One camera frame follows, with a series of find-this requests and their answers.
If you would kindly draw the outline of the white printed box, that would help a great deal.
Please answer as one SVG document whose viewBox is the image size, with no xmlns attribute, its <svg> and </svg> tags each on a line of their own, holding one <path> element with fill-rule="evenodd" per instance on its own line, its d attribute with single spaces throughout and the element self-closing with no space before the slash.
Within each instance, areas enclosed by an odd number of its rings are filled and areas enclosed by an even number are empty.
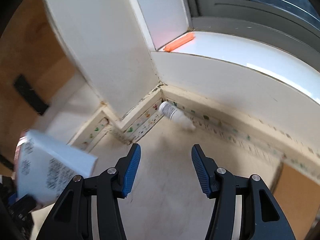
<svg viewBox="0 0 320 240">
<path fill-rule="evenodd" d="M 74 176 L 90 177 L 96 162 L 96 156 L 30 129 L 17 155 L 17 198 L 29 195 L 42 207 L 53 204 Z"/>
</svg>

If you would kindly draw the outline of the small white bottle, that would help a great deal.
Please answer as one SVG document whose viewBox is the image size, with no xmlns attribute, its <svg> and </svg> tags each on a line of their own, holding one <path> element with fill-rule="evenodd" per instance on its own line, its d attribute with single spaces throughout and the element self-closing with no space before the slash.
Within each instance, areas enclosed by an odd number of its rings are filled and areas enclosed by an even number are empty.
<svg viewBox="0 0 320 240">
<path fill-rule="evenodd" d="M 196 129 L 193 122 L 183 113 L 183 111 L 168 101 L 164 101 L 160 104 L 159 111 L 170 121 L 186 131 L 194 131 Z"/>
</svg>

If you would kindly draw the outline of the brown cardboard sheet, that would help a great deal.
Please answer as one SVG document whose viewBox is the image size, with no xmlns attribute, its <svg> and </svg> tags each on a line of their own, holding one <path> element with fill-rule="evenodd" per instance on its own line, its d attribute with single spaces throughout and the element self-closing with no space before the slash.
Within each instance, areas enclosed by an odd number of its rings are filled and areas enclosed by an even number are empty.
<svg viewBox="0 0 320 240">
<path fill-rule="evenodd" d="M 273 192 L 296 239 L 304 239 L 319 210 L 319 185 L 284 164 Z"/>
</svg>

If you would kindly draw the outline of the black cutting board holder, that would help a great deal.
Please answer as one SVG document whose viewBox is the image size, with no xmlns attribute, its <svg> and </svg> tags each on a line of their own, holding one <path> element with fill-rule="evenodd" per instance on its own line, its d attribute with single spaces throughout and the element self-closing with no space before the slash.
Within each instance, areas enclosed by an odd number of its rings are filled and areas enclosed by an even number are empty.
<svg viewBox="0 0 320 240">
<path fill-rule="evenodd" d="M 16 77 L 14 81 L 14 88 L 38 115 L 44 115 L 50 105 L 43 101 L 39 94 L 36 93 L 24 75 L 20 74 Z"/>
</svg>

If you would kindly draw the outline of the orange sticker on sill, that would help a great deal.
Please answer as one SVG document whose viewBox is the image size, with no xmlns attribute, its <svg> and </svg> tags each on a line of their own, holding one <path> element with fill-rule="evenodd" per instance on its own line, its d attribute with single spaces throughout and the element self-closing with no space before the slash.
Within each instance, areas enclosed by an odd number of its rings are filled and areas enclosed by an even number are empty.
<svg viewBox="0 0 320 240">
<path fill-rule="evenodd" d="M 195 38 L 194 33 L 189 32 L 186 33 L 178 38 L 176 38 L 174 41 L 171 41 L 167 45 L 164 46 L 163 50 L 165 52 L 172 52 L 173 50 L 181 47 L 182 45 L 192 41 Z"/>
</svg>

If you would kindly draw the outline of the wooden cutting board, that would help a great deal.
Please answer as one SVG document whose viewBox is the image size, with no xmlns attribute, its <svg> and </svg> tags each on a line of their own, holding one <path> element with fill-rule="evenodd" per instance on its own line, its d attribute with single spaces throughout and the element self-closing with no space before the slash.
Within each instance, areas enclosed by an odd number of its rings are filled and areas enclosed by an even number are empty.
<svg viewBox="0 0 320 240">
<path fill-rule="evenodd" d="M 74 73 L 51 29 L 43 0 L 23 0 L 1 36 L 1 138 L 14 139 L 37 118 L 14 88 L 19 75 L 50 103 Z"/>
</svg>

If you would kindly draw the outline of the window frame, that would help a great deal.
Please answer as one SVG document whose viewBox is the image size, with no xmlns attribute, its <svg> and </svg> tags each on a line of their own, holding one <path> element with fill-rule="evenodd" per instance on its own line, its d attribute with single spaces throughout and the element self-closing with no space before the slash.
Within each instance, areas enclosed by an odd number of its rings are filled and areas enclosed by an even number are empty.
<svg viewBox="0 0 320 240">
<path fill-rule="evenodd" d="M 187 0 L 191 16 L 263 25 L 319 49 L 319 13 L 309 0 Z"/>
</svg>

